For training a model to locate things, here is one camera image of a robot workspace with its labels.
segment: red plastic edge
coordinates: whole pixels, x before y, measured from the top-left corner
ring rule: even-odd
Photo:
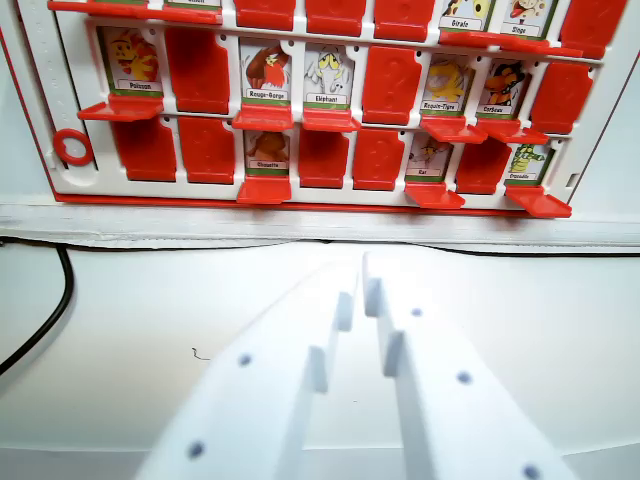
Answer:
[[[407,182],[404,192],[416,202],[420,208],[455,210],[462,208],[465,204],[465,199],[457,193],[447,190],[444,182]]]
[[[361,125],[351,116],[351,110],[305,108],[302,113],[302,127],[322,132],[354,132],[360,130]]]
[[[406,125],[420,83],[422,65],[408,48],[369,49],[362,91],[363,121]]]
[[[327,8],[326,0],[306,0],[307,31],[359,37],[366,3],[366,0],[334,0],[331,8]]]
[[[562,44],[583,50],[587,58],[604,57],[626,5],[627,0],[571,2],[560,31]]]
[[[164,110],[162,98],[109,95],[109,103],[98,103],[78,112],[81,120],[135,122],[149,120]]]
[[[289,177],[247,175],[238,192],[238,203],[278,205],[291,200]]]
[[[424,42],[434,0],[376,0],[375,38]]]
[[[79,12],[103,17],[125,17],[139,20],[165,20],[167,22],[199,23],[221,25],[222,14],[217,11],[194,10],[166,6],[162,10],[151,10],[146,5],[127,5],[122,3],[77,3],[49,0],[49,10],[61,12]]]
[[[215,30],[167,28],[165,43],[178,110],[229,113],[228,54]]]
[[[546,145],[549,141],[547,135],[531,128],[523,128],[520,130],[519,120],[480,118],[478,119],[477,128],[503,143]]]
[[[496,193],[510,156],[511,147],[494,138],[489,138],[484,143],[465,146],[456,173],[458,193]]]
[[[402,165],[405,144],[398,132],[364,128],[358,133],[353,157],[353,188],[391,191]]]
[[[505,195],[538,218],[569,218],[571,207],[553,195],[546,195],[541,186],[507,185]]]
[[[178,128],[187,180],[232,184],[235,146],[233,133],[224,128],[223,120],[180,115]]]
[[[467,125],[465,117],[422,117],[420,127],[439,142],[482,143],[487,132]]]
[[[67,153],[67,147],[64,144],[64,140],[67,138],[73,138],[82,143],[85,149],[85,153],[82,157],[72,157]],[[72,128],[65,128],[56,132],[53,136],[53,149],[62,160],[70,165],[75,165],[76,167],[84,167],[93,161],[93,149],[91,148],[89,137]]]
[[[446,32],[440,33],[439,43],[456,47],[487,48],[498,46],[509,52],[534,53],[538,55],[561,55],[581,57],[583,52],[575,48],[554,48],[547,40],[528,40],[516,35],[489,32]]]
[[[235,0],[239,27],[293,30],[295,0]]]
[[[531,109],[533,128],[542,132],[571,133],[592,85],[588,65],[549,65]]]
[[[175,182],[173,132],[160,118],[112,122],[113,138],[129,180]]]
[[[233,128],[262,132],[284,132],[293,128],[291,106],[243,103],[232,122]]]
[[[349,139],[341,133],[300,130],[300,186],[342,188],[348,155]]]

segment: small dark dot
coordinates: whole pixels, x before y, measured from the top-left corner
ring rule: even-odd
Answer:
[[[527,465],[526,467],[524,467],[522,473],[524,473],[525,478],[529,478],[530,480],[538,480],[539,478],[541,478],[540,470],[538,470],[533,465]]]
[[[245,353],[244,355],[240,355],[240,358],[238,359],[238,364],[241,367],[246,367],[251,363],[251,361],[252,361],[251,355]]]
[[[469,375],[469,372],[460,372],[457,378],[460,383],[464,383],[465,385],[471,383],[471,375]]]
[[[204,453],[204,444],[202,442],[193,442],[187,452],[191,460],[195,460]]]

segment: white plastic frame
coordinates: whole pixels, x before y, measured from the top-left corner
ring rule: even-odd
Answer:
[[[180,154],[179,142],[176,140],[176,156],[178,162],[178,174],[176,182],[132,182],[126,178],[126,172],[120,164],[119,158],[115,151],[113,136],[109,125],[106,122],[79,122],[71,120],[75,118],[75,114],[80,109],[87,108],[91,105],[104,101],[108,94],[106,82],[101,78],[100,68],[102,68],[101,60],[96,57],[95,46],[91,46],[86,41],[87,32],[95,24],[114,25],[114,26],[131,26],[154,28],[156,30],[156,41],[158,45],[159,61],[161,70],[167,68],[167,61],[164,52],[164,27],[165,22],[148,21],[139,22],[133,20],[114,20],[107,18],[92,18],[83,14],[59,12],[53,14],[50,12],[45,2],[36,0],[18,0],[21,10],[24,27],[29,38],[31,52],[40,77],[41,83],[45,85],[57,86],[56,93],[51,89],[44,88],[44,95],[47,100],[47,107],[51,112],[54,120],[55,128],[59,129],[60,119],[68,119],[74,127],[79,131],[86,131],[91,139],[92,146],[96,155],[94,165],[86,167],[67,168],[53,153],[51,144],[51,127],[47,126],[46,119],[38,119],[33,122],[38,142],[43,151],[46,160],[46,167],[51,178],[52,184],[58,193],[65,194],[83,194],[83,195],[112,195],[112,196],[141,196],[141,197],[163,197],[163,198],[194,198],[194,199],[220,199],[235,200],[242,182],[244,181],[244,156],[242,149],[242,132],[234,132],[236,138],[236,170],[234,175],[234,183],[232,185],[217,184],[191,184],[186,181],[182,158]],[[551,26],[547,34],[547,40],[552,46],[559,46],[558,35],[562,27],[564,15],[569,6],[569,0],[559,0],[556,7],[556,14],[552,20]],[[493,16],[489,24],[488,31],[498,33],[502,24],[504,9],[507,8],[508,0],[497,0],[494,8]],[[2,15],[1,25],[5,38],[11,37],[13,47],[9,46],[9,52],[12,59],[15,56],[20,57],[16,62],[14,59],[14,70],[21,89],[28,90],[25,95],[27,109],[31,116],[43,115],[44,106],[37,98],[37,85],[31,77],[30,65],[28,63],[27,53],[24,48],[19,45],[20,26],[16,20],[16,12],[12,9],[12,3],[4,0],[1,4],[6,10],[6,15]],[[434,11],[438,12],[441,8],[442,0],[436,2]],[[162,2],[152,0],[150,8],[161,8]],[[304,68],[304,52],[305,42],[325,43],[325,44],[343,44],[347,46],[347,53],[350,58],[356,61],[354,71],[354,84],[352,94],[352,113],[354,118],[360,120],[362,117],[361,94],[364,85],[364,72],[366,70],[366,57],[368,47],[373,44],[379,45],[397,45],[410,46],[416,51],[421,51],[422,55],[416,57],[416,60],[422,65],[422,75],[414,108],[411,112],[411,121],[406,126],[393,125],[364,125],[365,128],[392,128],[399,132],[402,130],[405,135],[399,133],[399,138],[404,141],[407,146],[403,157],[402,167],[400,169],[396,186],[392,192],[380,191],[363,191],[353,190],[352,179],[352,163],[355,144],[357,143],[356,134],[346,134],[350,138],[349,158],[347,164],[347,173],[344,178],[344,187],[338,189],[315,189],[301,188],[297,174],[297,135],[292,135],[291,145],[291,166],[290,179],[292,186],[293,202],[303,203],[331,203],[331,204],[360,204],[360,205],[389,205],[389,206],[413,206],[413,203],[404,194],[404,170],[408,157],[408,149],[410,147],[410,139],[412,132],[419,128],[419,107],[420,101],[425,87],[426,74],[432,53],[455,53],[458,55],[468,55],[473,57],[482,57],[477,64],[477,71],[472,85],[469,99],[465,108],[465,117],[468,123],[475,124],[475,108],[478,98],[482,90],[484,81],[483,65],[488,69],[491,58],[509,58],[522,59],[532,73],[532,81],[527,90],[526,97],[520,109],[518,119],[523,127],[530,126],[529,114],[537,89],[544,75],[544,71],[549,61],[559,60],[558,57],[536,56],[521,53],[501,52],[496,48],[490,47],[486,50],[453,48],[453,47],[436,47],[439,30],[437,22],[439,15],[434,15],[429,24],[429,33],[425,42],[404,42],[394,40],[373,39],[373,1],[367,1],[367,8],[363,19],[362,35],[358,38],[342,37],[335,35],[317,35],[306,33],[306,17],[304,15],[304,2],[298,1],[294,17],[294,28],[291,32],[268,31],[254,28],[237,27],[235,23],[235,7],[232,0],[223,0],[223,24],[219,27],[203,27],[193,26],[193,28],[214,28],[217,30],[217,40],[221,45],[229,51],[229,73],[231,86],[231,100],[229,105],[229,115],[205,115],[224,119],[231,119],[237,113],[240,107],[240,71],[239,71],[239,55],[237,54],[238,37],[264,37],[278,38],[282,40],[283,48],[286,46],[287,53],[292,55],[293,61],[293,77],[303,78]],[[583,110],[583,115],[574,125],[574,130],[570,136],[552,135],[554,139],[563,140],[562,151],[559,152],[551,164],[550,168],[542,181],[542,186],[547,193],[550,193],[562,201],[569,201],[575,186],[575,176],[581,176],[584,168],[588,163],[588,159],[596,145],[606,120],[608,113],[612,110],[617,100],[622,86],[628,76],[628,73],[635,60],[637,44],[635,36],[635,25],[633,18],[640,15],[640,4],[638,2],[629,2],[627,10],[623,16],[617,33],[612,40],[611,45],[607,49],[607,54],[602,61],[594,61],[588,59],[580,59],[579,61],[561,58],[562,61],[586,63],[594,67],[591,75],[595,80],[591,90],[590,97]],[[220,36],[225,35],[226,40],[221,41]],[[289,46],[288,42],[292,40],[293,46]],[[66,59],[69,64],[69,71],[66,65],[61,61]],[[295,83],[292,88],[292,110],[294,120],[300,122],[302,113],[302,82],[300,81],[299,95],[295,93]],[[184,112],[178,112],[175,108],[175,97],[173,96],[170,77],[163,74],[163,86],[165,88],[163,115],[168,115],[171,119],[169,126],[177,134],[176,123],[173,119],[176,115],[184,115]],[[73,92],[77,95],[77,102],[74,102]],[[588,112],[598,112],[598,115],[590,115]],[[446,173],[445,182],[449,189],[455,190],[455,170],[459,164],[462,153],[462,145],[455,145],[453,155],[449,162],[448,171]],[[462,195],[466,200],[464,208],[474,209],[520,209],[516,204],[511,202],[504,196],[503,181],[497,185],[496,193],[493,195]]]

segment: red-capped bird cartoon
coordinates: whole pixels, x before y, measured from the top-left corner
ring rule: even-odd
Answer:
[[[283,87],[289,82],[284,67],[289,62],[289,55],[282,51],[280,45],[260,50],[247,66],[247,80],[251,88],[262,88],[265,84]]]
[[[118,65],[135,80],[155,82],[158,76],[158,57],[156,49],[139,32],[126,30],[113,42],[111,50]]]

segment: black cable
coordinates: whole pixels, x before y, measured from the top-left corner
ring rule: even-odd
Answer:
[[[56,246],[56,251],[58,252],[58,257],[60,258],[60,263],[62,264],[62,270],[64,272],[64,292],[62,292],[62,298],[58,303],[56,309],[49,315],[49,318],[42,324],[42,326],[34,333],[20,348],[18,348],[15,352],[11,354],[9,358],[7,358],[2,364],[0,364],[0,376],[3,375],[7,370],[13,367],[16,363],[18,363],[27,353],[29,353],[33,347],[35,347],[40,340],[42,340],[47,333],[53,328],[53,326],[58,323],[60,317],[65,312],[69,303],[71,303],[71,297],[73,296],[73,287],[75,284],[75,279],[73,276],[73,267],[71,266],[71,260],[69,260],[69,255],[67,254],[67,250],[61,246]]]

